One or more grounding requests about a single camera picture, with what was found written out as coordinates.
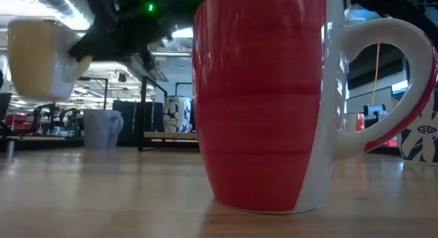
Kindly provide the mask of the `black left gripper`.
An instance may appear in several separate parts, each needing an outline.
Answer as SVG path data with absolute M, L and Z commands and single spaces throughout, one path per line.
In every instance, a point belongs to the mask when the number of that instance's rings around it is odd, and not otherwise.
M 156 63 L 149 45 L 171 36 L 172 28 L 172 18 L 166 12 L 104 13 L 99 15 L 99 28 L 90 27 L 68 54 L 78 62 L 86 56 L 92 56 L 94 62 L 128 62 L 138 54 L 143 68 L 152 70 Z

